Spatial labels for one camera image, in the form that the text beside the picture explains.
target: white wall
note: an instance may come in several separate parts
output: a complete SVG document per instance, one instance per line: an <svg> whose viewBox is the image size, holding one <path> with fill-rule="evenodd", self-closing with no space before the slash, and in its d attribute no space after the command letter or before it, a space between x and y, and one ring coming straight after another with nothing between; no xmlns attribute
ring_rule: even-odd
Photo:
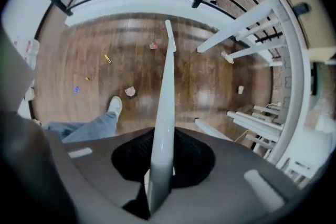
<svg viewBox="0 0 336 224"><path fill-rule="evenodd" d="M8 0L1 23L10 41L33 38L50 3L50 0Z"/></svg>

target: white pole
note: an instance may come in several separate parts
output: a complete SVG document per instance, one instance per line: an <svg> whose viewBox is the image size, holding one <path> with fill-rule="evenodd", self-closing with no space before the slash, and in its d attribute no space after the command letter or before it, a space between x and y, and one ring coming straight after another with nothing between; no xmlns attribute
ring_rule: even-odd
<svg viewBox="0 0 336 224"><path fill-rule="evenodd" d="M240 121L238 119L233 119L233 123L236 123L238 124L239 126L241 127L244 127L254 133L256 133L257 135L260 135L264 138L266 138L267 140L271 140L271 141L274 141L274 142L277 142L279 140L279 137L280 135L274 135L274 134L270 134L267 130L262 130L262 129L259 129L247 122L243 122L243 121Z"/></svg>
<svg viewBox="0 0 336 224"><path fill-rule="evenodd" d="M267 112L267 113L270 113L270 114L273 114L273 115L279 115L280 114L279 110L268 109L268 108L264 108L264 107L258 106L258 105L255 105L253 107L253 109L259 110L259 111L264 111L264 112Z"/></svg>
<svg viewBox="0 0 336 224"><path fill-rule="evenodd" d="M175 83L173 43L168 43L152 146L148 205L151 214L162 205L170 192L173 175L175 131Z"/></svg>
<svg viewBox="0 0 336 224"><path fill-rule="evenodd" d="M279 39L268 41L268 42L265 42L263 44L256 45L254 47L250 47L250 48L247 48L247 49L244 49L244 50L234 52L233 54L229 54L229 56L232 59L236 59L236 58L239 58L239 57L242 57L242 56L255 54L255 53L260 52L262 50L280 48L280 47L283 47L285 45L286 45L285 38L284 38L284 36L281 36Z"/></svg>
<svg viewBox="0 0 336 224"><path fill-rule="evenodd" d="M256 117L256 118L259 118L259 119L263 119L263 120L268 121L268 122L272 122L273 119L274 119L273 117L265 116L265 115L262 115L262 114L256 113L256 112L253 112L252 116Z"/></svg>
<svg viewBox="0 0 336 224"><path fill-rule="evenodd" d="M225 29L218 31L207 41L198 46L197 52L205 52L240 30L266 18L277 4L277 0L264 0L260 2L257 6L254 6L248 12L228 24Z"/></svg>
<svg viewBox="0 0 336 224"><path fill-rule="evenodd" d="M169 20L166 20L165 23L166 23L166 28L167 28L167 33L168 33L168 39L169 39L168 42L173 47L173 52L176 52L176 44L175 44L175 39L174 39L172 25L171 25L171 23L170 23Z"/></svg>
<svg viewBox="0 0 336 224"><path fill-rule="evenodd" d="M238 35L236 37L236 41L242 40L244 37L250 36L250 35L254 34L257 31L264 30L265 28L274 26L274 25L276 25L278 23L279 23L278 18L275 18L275 19L272 19L272 20L268 20L267 22L263 23L262 25L258 25L258 26L250 29L249 31L247 31L247 32L245 32L243 34Z"/></svg>
<svg viewBox="0 0 336 224"><path fill-rule="evenodd" d="M279 139L281 130L276 129L276 128L274 128L274 127L271 127L271 126L267 125L266 123L269 124L269 122L265 122L265 121L263 121L263 120L261 120L261 121L263 121L263 122L258 122L258 121L257 121L258 119L255 118L255 117L252 117L252 116L251 116L251 118L253 118L253 119L250 119L250 118L247 118L247 117L245 117L245 116L236 114L236 113L234 113L234 112L232 112L232 111L228 111L228 112L226 113L226 115L229 116L230 118L237 119L237 120L239 120L240 122L245 122L245 123L249 124L250 126L254 126L254 127L257 128L257 129L260 129L260 130L262 130L262 131L264 131L264 132L269 133L270 135L273 135L273 136L276 138L276 140L272 140L272 139L270 138L270 140L272 140L272 141L277 141L277 139Z"/></svg>
<svg viewBox="0 0 336 224"><path fill-rule="evenodd" d="M229 137L227 137L225 134L222 134L219 130L211 127L201 119L196 119L195 124L207 135L214 136L216 138L232 141Z"/></svg>
<svg viewBox="0 0 336 224"><path fill-rule="evenodd" d="M256 118L256 117L253 117L253 116L251 116L251 115L247 115L247 114L242 113L242 112L239 112L239 111L237 111L236 114L237 114L237 115L240 115L240 116L243 116L243 117L245 117L245 118L247 118L247 119L250 119L250 120L259 122L259 123L261 123L261 124L270 126L270 127L272 127L272 128L278 129L279 131L282 130L282 126L280 126L280 125L278 125L278 124L275 124L275 123L272 123L272 122L268 122L268 121L265 121L265 120L262 120L262 119L258 119L258 118Z"/></svg>
<svg viewBox="0 0 336 224"><path fill-rule="evenodd" d="M247 134L247 135L245 136L245 138L246 138L246 139L249 139L249 140L251 140L251 141L253 141L253 142L257 143L257 144L259 144L260 146L262 146L262 147L264 147L264 148L266 148L266 149L268 149L268 150L272 150L272 149L274 148L273 145L264 142L263 139L255 138L255 137L253 137L253 136L250 135L250 134Z"/></svg>

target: white railing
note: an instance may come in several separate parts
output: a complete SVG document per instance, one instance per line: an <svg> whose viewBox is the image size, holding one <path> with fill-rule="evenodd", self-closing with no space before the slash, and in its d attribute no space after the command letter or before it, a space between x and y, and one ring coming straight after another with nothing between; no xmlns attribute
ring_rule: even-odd
<svg viewBox="0 0 336 224"><path fill-rule="evenodd" d="M170 191L173 175L174 132L175 132L175 83L174 51L176 51L172 26L166 20L169 42L161 84L158 113L156 115L152 147L148 205L153 214L164 202Z"/></svg>
<svg viewBox="0 0 336 224"><path fill-rule="evenodd" d="M274 13L277 16L277 19L255 27L248 32L244 30L246 27L263 20L271 13ZM227 54L225 59L231 60L232 63L234 58L251 55L261 50L283 46L288 47L290 63L286 62L285 69L289 70L288 78L290 80L290 87L285 89L286 97L281 108L286 112L287 119L281 127L281 135L275 140L277 142L275 147L267 158L268 161L277 165L277 167L280 167L286 161L285 151L289 146L292 137L303 130L310 98L310 63L306 42L299 23L288 2L286 0L264 0L245 14L238 17L225 29L220 30L201 44L197 48L197 51L204 52L230 36L236 36L236 39L239 40L247 35L275 24L280 24L283 31L283 37L275 41L266 42L262 45L255 45L231 55Z"/></svg>

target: wooden floor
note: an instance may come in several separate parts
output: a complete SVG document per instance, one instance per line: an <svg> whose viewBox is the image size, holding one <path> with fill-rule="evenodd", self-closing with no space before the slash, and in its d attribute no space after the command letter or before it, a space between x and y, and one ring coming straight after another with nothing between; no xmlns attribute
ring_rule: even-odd
<svg viewBox="0 0 336 224"><path fill-rule="evenodd" d="M220 52L242 49L230 40L198 54L196 47L215 31L165 15L124 14L67 29L65 16L53 8L39 36L36 118L42 124L87 122L105 113L111 97L118 95L123 101L118 134L154 126L167 48L166 19L171 20L177 47L176 126L199 131L194 119L201 118L227 136L238 137L244 129L232 123L226 111L268 104L270 68L258 55L230 65ZM158 50L149 49L154 41ZM237 94L239 85L244 86L241 95ZM130 86L138 93L134 99L124 93Z"/></svg>

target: white bar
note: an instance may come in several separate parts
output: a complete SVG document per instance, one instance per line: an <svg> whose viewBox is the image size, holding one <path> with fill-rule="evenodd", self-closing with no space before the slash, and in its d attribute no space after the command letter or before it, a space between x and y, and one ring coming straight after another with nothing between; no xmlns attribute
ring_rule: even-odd
<svg viewBox="0 0 336 224"><path fill-rule="evenodd" d="M324 62L325 65L335 66L336 65L336 59L330 59L328 61Z"/></svg>
<svg viewBox="0 0 336 224"><path fill-rule="evenodd" d="M257 6L254 6L248 12L244 13L232 23L227 25L225 29L218 31L211 38L198 46L197 52L205 52L216 44L236 34L238 31L266 18L271 12L277 0L264 0Z"/></svg>
<svg viewBox="0 0 336 224"><path fill-rule="evenodd" d="M201 119L196 119L195 124L207 135L214 136L216 138L228 140L228 141L233 141L229 137L227 137L225 134L222 134L220 131L217 129L211 127L210 125L206 124L204 121Z"/></svg>
<svg viewBox="0 0 336 224"><path fill-rule="evenodd" d="M279 129L276 129L274 127L271 127L271 126L268 126L263 120L261 120L262 122L258 122L256 121L256 118L250 116L252 119L248 118L248 117L245 117L245 116L242 116L242 115L239 115L239 114L236 114L232 111L228 111L226 113L226 115L228 115L229 117L233 118L233 119L237 119L239 121L242 121L242 122L246 122L247 124L251 125L251 126L254 126L264 132L267 132L271 135L274 135L275 137L279 138L280 136L280 133L281 133L281 130Z"/></svg>
<svg viewBox="0 0 336 224"><path fill-rule="evenodd" d="M279 136L270 134L270 133L266 132L265 130L261 130L261 129L259 129L255 126L252 126L252 125L250 125L246 122L242 122L240 120L233 119L233 123L236 123L236 124L240 125L241 127L244 127L248 130L251 130L252 132L266 138L267 140L271 140L271 141L275 141L275 142L277 142L279 140Z"/></svg>
<svg viewBox="0 0 336 224"><path fill-rule="evenodd" d="M267 159L271 152L272 152L272 150L267 150L265 155L264 155L264 159Z"/></svg>
<svg viewBox="0 0 336 224"><path fill-rule="evenodd" d="M261 124L270 126L270 127L272 127L272 128L278 129L278 130L280 130L280 131L282 130L282 127L281 127L280 125L278 125L278 124L271 123L271 122L267 122L267 121L258 119L258 118L256 118L256 117L253 117L253 116L251 116L251 115L247 115L247 114L242 113L242 112L239 112L239 111L237 111L236 114L237 114L237 115L240 115L240 116L243 116L243 117L246 117L246 118L248 118L248 119L250 119L250 120L259 122L259 123L261 123Z"/></svg>
<svg viewBox="0 0 336 224"><path fill-rule="evenodd" d="M292 87L288 114L281 137L267 160L281 167L287 160L287 149L294 136L300 135L309 110L310 100L310 62L308 49L302 28L287 0L279 0L274 13L280 20L284 36L286 36L290 55Z"/></svg>
<svg viewBox="0 0 336 224"><path fill-rule="evenodd" d="M273 115L279 115L280 114L279 110L268 109L268 108L264 108L264 107L258 106L258 105L255 105L253 107L253 109L259 110L261 112L268 112L268 113L273 114Z"/></svg>
<svg viewBox="0 0 336 224"><path fill-rule="evenodd" d="M256 112L253 112L252 116L256 117L256 118L259 118L259 119L263 119L263 120L268 121L268 122L272 122L272 120L273 120L273 118L270 117L270 116L265 116L265 115L262 115L262 114L256 113Z"/></svg>
<svg viewBox="0 0 336 224"><path fill-rule="evenodd" d="M275 61L269 63L270 67L282 67L282 61Z"/></svg>
<svg viewBox="0 0 336 224"><path fill-rule="evenodd" d="M250 134L247 134L247 135L245 136L245 138L246 138L246 139L249 139L249 140L251 140L251 141L253 141L253 142L257 143L257 144L259 144L260 146L266 148L267 150L271 150L271 149L273 149L273 147L274 147L274 146L272 146L272 145L270 145L270 144L264 142L264 141L261 140L261 139L257 139L257 138L255 138L255 137L253 137L253 136L250 135Z"/></svg>
<svg viewBox="0 0 336 224"><path fill-rule="evenodd" d="M170 42L167 47L151 155L147 196L151 214L162 205L170 191L170 180L173 175L174 132L174 53L173 43Z"/></svg>
<svg viewBox="0 0 336 224"><path fill-rule="evenodd" d="M279 23L279 20L278 18L275 18L275 19L272 19L272 20L268 20L267 22L263 23L262 25L258 25L252 29L250 29L249 31L243 33L243 34L240 34L236 37L236 41L240 41L242 40L244 37L247 37L247 36L250 36L252 34L254 34L255 32L258 32L258 31L261 31L261 30L264 30L265 28L267 27L271 27L271 26L274 26L276 24Z"/></svg>
<svg viewBox="0 0 336 224"><path fill-rule="evenodd" d="M269 109L275 109L275 110L280 110L281 109L281 107L280 106L277 106L277 105L268 105L267 106Z"/></svg>
<svg viewBox="0 0 336 224"><path fill-rule="evenodd" d="M247 49L244 49L244 50L234 52L233 54L229 54L229 56L232 59L236 59L236 58L239 58L239 57L242 57L242 56L255 54L255 53L260 52L262 50L281 48L285 45L286 45L285 37L281 36L279 39L268 41L268 42L265 42L261 45L256 45L254 47L250 47L250 48L247 48Z"/></svg>
<svg viewBox="0 0 336 224"><path fill-rule="evenodd" d="M259 175L257 170L247 171L244 179L268 212L273 212L285 204L283 198Z"/></svg>
<svg viewBox="0 0 336 224"><path fill-rule="evenodd" d="M175 38L173 34L172 25L169 20L166 20L165 23L166 23L168 39L169 39L168 42L171 44L171 46L173 46L173 52L176 52L176 44L175 44Z"/></svg>
<svg viewBox="0 0 336 224"><path fill-rule="evenodd" d="M91 153L92 153L92 149L90 149L89 147L86 147L86 148L82 148L81 150L71 151L68 154L70 158L74 159L74 158L79 158L79 157L89 155Z"/></svg>

